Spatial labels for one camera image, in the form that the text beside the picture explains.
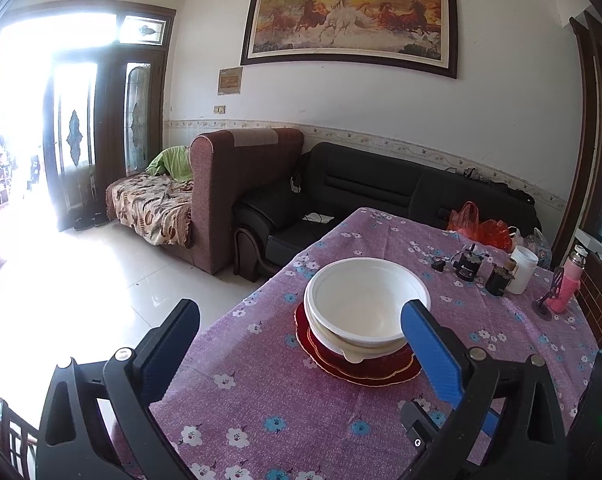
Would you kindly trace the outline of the maroon fabric sofa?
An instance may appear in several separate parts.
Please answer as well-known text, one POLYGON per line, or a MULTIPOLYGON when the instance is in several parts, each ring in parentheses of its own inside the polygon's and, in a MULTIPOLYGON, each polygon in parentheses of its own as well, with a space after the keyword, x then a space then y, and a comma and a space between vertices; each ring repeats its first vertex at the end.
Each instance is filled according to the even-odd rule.
POLYGON ((231 262, 237 198, 284 177, 303 143, 303 133, 295 128, 224 129, 196 136, 189 147, 194 266, 214 274, 231 262))

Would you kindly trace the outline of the patterned sofa blanket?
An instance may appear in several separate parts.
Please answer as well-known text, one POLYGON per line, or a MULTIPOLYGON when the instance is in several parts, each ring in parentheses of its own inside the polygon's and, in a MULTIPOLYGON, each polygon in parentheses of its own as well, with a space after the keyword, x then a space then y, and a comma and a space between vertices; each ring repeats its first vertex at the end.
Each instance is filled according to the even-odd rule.
POLYGON ((153 246, 191 245, 192 180, 135 174, 108 186, 107 217, 132 229, 153 246))

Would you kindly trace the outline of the white foam bowl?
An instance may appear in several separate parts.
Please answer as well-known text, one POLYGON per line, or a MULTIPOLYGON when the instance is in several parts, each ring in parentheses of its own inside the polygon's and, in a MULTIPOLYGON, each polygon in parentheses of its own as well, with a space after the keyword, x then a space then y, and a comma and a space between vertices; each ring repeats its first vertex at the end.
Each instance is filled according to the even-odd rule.
POLYGON ((401 312, 412 300, 431 306, 429 290, 418 275, 401 264, 371 257, 327 264, 304 292, 304 305, 320 326, 367 348, 404 338, 401 312))

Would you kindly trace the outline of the wooden glass door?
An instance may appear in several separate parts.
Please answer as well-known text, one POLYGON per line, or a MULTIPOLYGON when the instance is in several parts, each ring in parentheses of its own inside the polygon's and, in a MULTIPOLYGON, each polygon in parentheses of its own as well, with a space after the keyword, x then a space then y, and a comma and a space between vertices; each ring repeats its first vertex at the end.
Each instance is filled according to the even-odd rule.
POLYGON ((176 12, 117 0, 38 3, 0 19, 0 160, 18 186, 44 182, 55 226, 106 219, 106 190, 162 146, 176 12))

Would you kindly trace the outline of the red scalloped plastic plate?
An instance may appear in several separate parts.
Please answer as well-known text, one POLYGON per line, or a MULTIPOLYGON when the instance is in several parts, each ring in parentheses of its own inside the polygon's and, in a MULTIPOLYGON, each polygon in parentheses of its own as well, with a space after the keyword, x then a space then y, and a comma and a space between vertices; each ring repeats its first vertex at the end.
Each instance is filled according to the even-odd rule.
POLYGON ((295 308, 295 338, 310 360, 328 375, 365 387, 386 387, 409 382, 421 372, 421 365, 408 346, 382 358, 353 364, 325 348, 309 332, 304 304, 295 308))

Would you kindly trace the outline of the pink sleeved thermos bottle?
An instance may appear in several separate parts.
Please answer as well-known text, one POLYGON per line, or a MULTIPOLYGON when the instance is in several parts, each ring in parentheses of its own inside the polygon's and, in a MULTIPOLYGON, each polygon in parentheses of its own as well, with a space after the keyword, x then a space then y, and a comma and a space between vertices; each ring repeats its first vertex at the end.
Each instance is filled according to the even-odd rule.
POLYGON ((553 314, 563 313, 581 284, 587 259, 587 249, 576 244, 561 268, 552 277, 550 289, 533 304, 535 313, 548 321, 553 314))

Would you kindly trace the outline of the framed horse painting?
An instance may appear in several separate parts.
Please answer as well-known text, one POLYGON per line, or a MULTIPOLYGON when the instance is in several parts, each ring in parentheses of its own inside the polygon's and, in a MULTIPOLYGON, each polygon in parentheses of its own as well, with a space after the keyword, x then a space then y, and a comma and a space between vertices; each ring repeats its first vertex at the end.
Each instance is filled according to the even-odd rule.
POLYGON ((455 78, 456 0, 250 0, 243 65, 328 61, 455 78))

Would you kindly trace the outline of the black cylindrical motor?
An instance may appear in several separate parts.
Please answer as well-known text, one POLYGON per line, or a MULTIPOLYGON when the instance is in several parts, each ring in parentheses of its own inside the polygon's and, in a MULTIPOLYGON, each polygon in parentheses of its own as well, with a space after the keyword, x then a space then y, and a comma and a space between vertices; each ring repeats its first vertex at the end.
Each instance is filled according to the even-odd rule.
POLYGON ((471 244, 461 249, 459 256, 453 261, 457 277, 465 282, 473 282, 479 273, 484 257, 476 251, 476 245, 471 244))

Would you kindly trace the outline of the purple floral tablecloth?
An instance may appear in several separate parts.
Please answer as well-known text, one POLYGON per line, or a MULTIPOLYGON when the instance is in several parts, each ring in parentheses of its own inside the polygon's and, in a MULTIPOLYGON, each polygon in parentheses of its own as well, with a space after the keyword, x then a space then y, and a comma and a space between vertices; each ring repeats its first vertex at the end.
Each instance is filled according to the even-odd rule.
POLYGON ((521 295, 489 294, 484 282, 505 260, 495 248, 483 249, 470 283, 432 268, 465 246, 457 233, 356 209, 194 339, 150 408, 167 442, 198 479, 397 478, 415 454, 401 408, 416 402, 437 424, 451 409, 408 349, 351 364, 309 334, 307 283, 327 264, 355 257, 414 272, 430 292, 433 316, 466 346, 500 360, 541 356, 562 418, 572 422, 598 350, 580 306, 540 318, 532 304, 550 286, 543 269, 521 295))

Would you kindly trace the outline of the green pillow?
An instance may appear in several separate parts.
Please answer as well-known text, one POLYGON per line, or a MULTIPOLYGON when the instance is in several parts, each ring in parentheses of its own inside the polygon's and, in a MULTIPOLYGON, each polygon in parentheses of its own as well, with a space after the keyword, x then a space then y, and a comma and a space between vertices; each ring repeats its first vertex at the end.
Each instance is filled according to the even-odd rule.
POLYGON ((157 177, 167 174, 179 182, 193 179, 188 148, 184 145, 170 146, 161 151, 146 168, 146 174, 157 177))

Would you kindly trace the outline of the cream ridged plastic plate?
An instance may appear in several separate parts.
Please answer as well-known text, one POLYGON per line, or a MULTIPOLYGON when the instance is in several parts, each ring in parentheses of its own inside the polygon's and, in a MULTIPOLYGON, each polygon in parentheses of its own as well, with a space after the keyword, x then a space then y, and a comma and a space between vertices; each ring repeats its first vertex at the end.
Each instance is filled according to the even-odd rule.
POLYGON ((314 330, 311 328, 309 329, 309 332, 314 339, 322 344, 325 348, 339 354, 339 356, 343 356, 344 359, 353 364, 363 362, 364 360, 378 359, 382 358, 382 356, 389 356, 390 354, 400 351, 407 346, 406 340, 403 339, 395 344, 388 344, 384 347, 366 348, 356 346, 355 344, 349 344, 338 337, 326 337, 323 333, 316 335, 314 330))

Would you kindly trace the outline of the small framed wall notice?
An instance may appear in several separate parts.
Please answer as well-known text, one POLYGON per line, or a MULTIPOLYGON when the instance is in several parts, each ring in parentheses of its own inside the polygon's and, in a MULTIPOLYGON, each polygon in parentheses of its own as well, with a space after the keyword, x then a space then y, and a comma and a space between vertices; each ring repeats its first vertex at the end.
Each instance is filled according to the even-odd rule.
POLYGON ((219 96, 239 94, 242 80, 243 66, 222 68, 219 72, 219 78, 217 78, 217 94, 219 96))

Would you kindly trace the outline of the white plastic jar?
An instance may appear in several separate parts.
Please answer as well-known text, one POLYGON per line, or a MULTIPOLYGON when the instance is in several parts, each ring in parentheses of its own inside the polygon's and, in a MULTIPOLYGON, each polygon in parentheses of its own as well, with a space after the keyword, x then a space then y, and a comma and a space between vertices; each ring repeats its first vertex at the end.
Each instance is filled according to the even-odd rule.
POLYGON ((532 278, 538 263, 538 257, 531 249, 517 246, 512 251, 510 259, 514 260, 516 265, 514 266, 512 280, 506 287, 506 290, 514 295, 521 295, 532 278))

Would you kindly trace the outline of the red plastic bag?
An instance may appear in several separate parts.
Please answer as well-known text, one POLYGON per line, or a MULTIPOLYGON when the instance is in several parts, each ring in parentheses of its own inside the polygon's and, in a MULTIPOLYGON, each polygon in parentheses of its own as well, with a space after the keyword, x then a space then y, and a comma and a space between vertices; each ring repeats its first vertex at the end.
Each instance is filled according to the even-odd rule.
POLYGON ((511 252, 514 248, 507 223, 494 219, 481 221, 478 206, 470 200, 460 208, 460 211, 451 212, 446 230, 457 232, 469 240, 504 252, 511 252))

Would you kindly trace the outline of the black power adapter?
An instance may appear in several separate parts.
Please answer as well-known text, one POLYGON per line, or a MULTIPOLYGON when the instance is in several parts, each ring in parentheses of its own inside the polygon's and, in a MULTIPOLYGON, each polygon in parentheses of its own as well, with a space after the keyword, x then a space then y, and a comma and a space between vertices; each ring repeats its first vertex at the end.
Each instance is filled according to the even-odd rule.
POLYGON ((435 259, 431 263, 431 268, 437 272, 443 272, 446 266, 445 259, 435 259))

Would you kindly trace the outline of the black leather sofa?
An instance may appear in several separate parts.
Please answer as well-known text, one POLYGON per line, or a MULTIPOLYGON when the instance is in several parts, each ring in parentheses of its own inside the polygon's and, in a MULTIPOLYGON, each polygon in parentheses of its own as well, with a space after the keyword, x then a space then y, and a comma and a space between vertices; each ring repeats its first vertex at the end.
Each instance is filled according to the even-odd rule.
POLYGON ((504 183, 322 142, 290 174, 236 200, 234 270, 249 281, 274 275, 359 207, 443 229, 468 202, 480 220, 502 220, 524 235, 542 226, 532 196, 504 183))

